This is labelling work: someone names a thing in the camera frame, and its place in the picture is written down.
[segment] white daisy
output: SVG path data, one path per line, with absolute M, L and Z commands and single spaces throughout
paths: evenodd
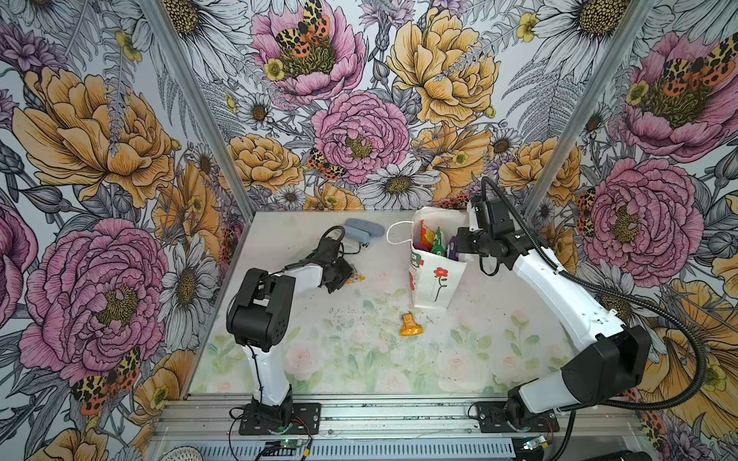
M 370 181 L 356 189 L 365 207 L 374 209 L 418 209 L 430 204 L 435 187 L 441 178 L 438 170 L 418 172 L 420 160 L 413 160 L 402 169 L 394 163 L 367 175 Z
M 588 282 L 617 291 L 620 294 L 632 294 L 635 287 L 633 276 L 631 274 L 621 272 L 618 266 L 610 266 L 603 260 L 600 261 L 599 267 L 589 262 L 580 263 L 576 268 L 576 276 L 587 280 Z M 648 309 L 634 306 L 624 299 L 606 294 L 596 294 L 595 299 L 597 299 L 605 309 L 615 309 L 618 311 L 618 318 L 625 322 L 629 327 L 640 325 L 645 328 L 649 336 L 651 336 L 651 349 L 648 352 L 648 358 L 655 364 L 661 361 L 658 354 L 666 355 L 666 345 L 651 328 L 648 320 L 646 320 L 648 318 L 658 318 L 656 313 L 653 313 Z
M 512 128 L 495 128 L 489 139 L 492 156 L 506 156 L 523 144 L 523 138 Z
M 139 3 L 150 0 L 111 0 L 121 17 L 123 31 L 133 37 L 134 48 L 151 50 L 157 73 L 165 68 L 165 59 L 154 31 Z M 190 56 L 195 73 L 210 83 L 227 80 L 238 73 L 234 60 L 243 60 L 249 40 L 247 4 L 239 0 L 162 0 L 172 25 Z
M 597 104 L 597 109 L 595 109 L 592 115 L 590 115 L 590 118 L 587 119 L 587 122 L 584 124 L 582 137 L 595 139 L 597 133 L 602 131 L 602 128 L 604 128 L 604 124 L 607 119 L 610 118 L 611 114 L 612 111 L 610 110 L 610 107 L 602 101 L 599 102 Z
M 305 205 L 305 193 L 295 186 L 282 187 L 274 197 L 276 202 L 288 211 L 302 211 Z
M 554 221 L 554 215 L 556 214 L 556 208 L 554 203 L 548 196 L 545 196 L 541 203 L 536 207 L 536 211 L 533 214 L 533 228 L 543 229 Z
M 251 0 L 251 9 L 254 13 L 263 13 L 271 7 L 275 13 L 282 16 L 284 7 L 293 13 L 297 13 L 297 7 L 300 6 L 298 0 Z
M 159 321 L 167 328 L 167 350 L 196 350 L 200 344 L 198 332 L 207 323 L 210 299 L 217 289 L 218 266 L 205 252 L 205 240 L 195 234 L 190 253 L 185 255 L 182 244 L 174 246 L 174 272 L 162 279 L 164 290 L 160 300 Z
M 237 106 L 238 118 L 251 129 L 266 129 L 275 121 L 272 116 L 272 102 L 266 94 L 250 94 L 245 96 Z
M 533 34 L 544 38 L 534 60 L 548 60 L 545 72 L 563 65 L 562 76 L 587 79 L 607 49 L 630 0 L 544 0 Z
M 677 0 L 674 13 L 682 15 L 674 23 L 675 32 L 689 31 L 690 41 L 703 37 L 709 44 L 738 32 L 738 1 Z
M 68 32 L 79 12 L 69 0 L 5 0 L 6 8 L 27 26 L 44 32 Z

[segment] daisy center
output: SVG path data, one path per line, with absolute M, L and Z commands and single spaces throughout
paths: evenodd
M 413 185 L 413 180 L 400 176 L 399 178 L 389 178 L 387 184 L 384 186 L 384 190 L 390 194 L 399 194 L 407 192 Z
M 192 269 L 185 269 L 179 276 L 179 284 L 177 284 L 177 301 L 181 305 L 189 305 L 192 298 L 195 297 L 197 288 L 197 280 L 195 272 Z
M 105 301 L 105 309 L 95 314 L 97 320 L 105 325 L 110 325 L 114 320 L 123 325 L 131 324 L 131 317 L 136 313 L 139 303 L 136 290 L 128 286 L 110 290 L 105 293 Z
M 358 135 L 355 139 L 346 136 L 345 144 L 347 148 L 351 149 L 351 156 L 355 159 L 366 159 L 371 155 L 371 142 L 361 135 Z
M 190 34 L 197 28 L 197 10 L 190 0 L 164 0 L 164 6 L 174 29 L 181 35 Z
M 586 33 L 609 35 L 620 24 L 630 0 L 590 0 L 579 11 L 579 27 Z
M 492 150 L 494 151 L 494 153 L 502 153 L 508 150 L 509 147 L 510 141 L 508 141 L 507 139 L 498 139 L 492 145 Z
M 615 212 L 616 220 L 613 226 L 613 234 L 615 239 L 620 243 L 631 243 L 638 236 L 638 216 L 631 215 L 625 210 L 625 207 L 620 207 Z
M 266 120 L 266 109 L 263 105 L 257 105 L 254 107 L 254 120 L 257 122 L 263 122 Z
M 630 310 L 630 304 L 625 299 L 605 294 L 600 298 L 599 302 L 607 310 L 615 309 L 618 311 L 617 316 L 623 322 L 630 320 L 632 311 Z
M 210 164 L 210 158 L 208 156 L 202 156 L 200 157 L 200 171 L 205 173 L 206 175 L 210 175 L 210 169 L 212 165 Z
M 597 128 L 599 128 L 600 126 L 600 123 L 602 123 L 602 120 L 599 117 L 590 117 L 590 119 L 584 125 L 584 129 L 589 131 L 590 133 L 593 131 L 597 131 Z

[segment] gray object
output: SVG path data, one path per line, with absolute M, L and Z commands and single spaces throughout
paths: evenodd
M 357 229 L 356 227 L 351 226 L 343 226 L 343 229 L 346 230 L 347 238 L 350 238 L 351 240 L 356 240 L 362 245 L 369 244 L 369 240 L 371 239 L 369 232 L 362 231 L 361 229 Z
M 358 230 L 367 232 L 372 238 L 379 238 L 384 235 L 384 227 L 377 223 L 364 221 L 363 219 L 347 219 L 344 226 L 350 226 Z

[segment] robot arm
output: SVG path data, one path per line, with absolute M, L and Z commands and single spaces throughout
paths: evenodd
M 560 371 L 508 393 L 506 415 L 518 429 L 553 408 L 593 406 L 641 382 L 651 340 L 640 326 L 627 327 L 606 311 L 581 286 L 559 275 L 565 271 L 545 242 L 538 241 L 551 268 L 524 232 L 515 229 L 510 212 L 500 201 L 474 197 L 469 204 L 469 228 L 460 228 L 459 252 L 497 258 L 523 278 L 543 299 L 566 329 L 578 354 Z

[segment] pink peony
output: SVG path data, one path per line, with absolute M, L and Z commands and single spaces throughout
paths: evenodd
M 277 105 L 289 108 L 294 107 L 295 103 L 307 105 L 315 100 L 331 99 L 343 90 L 355 88 L 362 79 L 366 54 L 363 34 L 354 35 L 353 28 L 346 24 L 346 17 L 340 8 L 333 11 L 327 2 L 321 3 L 323 14 L 331 22 L 328 38 L 335 53 L 335 62 L 329 73 L 311 72 L 297 78 L 287 75 L 276 80 L 275 85 L 283 97 L 281 99 L 286 103 L 282 104 L 280 98 L 276 98 Z M 302 6 L 297 9 L 297 13 L 285 10 L 282 16 L 277 15 L 274 10 L 269 10 L 266 15 L 255 15 L 251 23 L 251 35 L 254 40 L 252 47 L 257 50 L 253 54 L 256 63 L 264 66 L 269 59 L 281 60 L 282 48 L 275 36 L 284 30 L 296 29 L 297 23 L 302 20 Z
M 149 358 L 164 338 L 159 293 L 167 258 L 130 221 L 104 219 L 46 249 L 28 277 L 21 363 L 61 371 L 74 384 L 107 375 L 135 347 Z
M 738 130 L 738 69 L 714 87 L 691 84 L 677 97 L 663 92 L 667 60 L 694 63 L 718 43 L 703 45 L 701 39 L 690 43 L 686 35 L 666 34 L 633 73 L 625 111 L 608 124 L 611 137 L 654 156 L 694 162 L 733 136 Z
M 0 328 L 15 313 L 23 273 L 38 253 L 36 236 L 13 208 L 0 204 Z
M 315 148 L 331 164 L 344 167 L 344 180 L 364 184 L 367 175 L 407 156 L 410 134 L 405 115 L 366 91 L 338 96 L 312 118 Z
M 645 288 L 679 273 L 704 226 L 686 171 L 666 159 L 615 163 L 595 188 L 591 217 L 595 235 L 584 238 L 590 260 L 621 267 Z

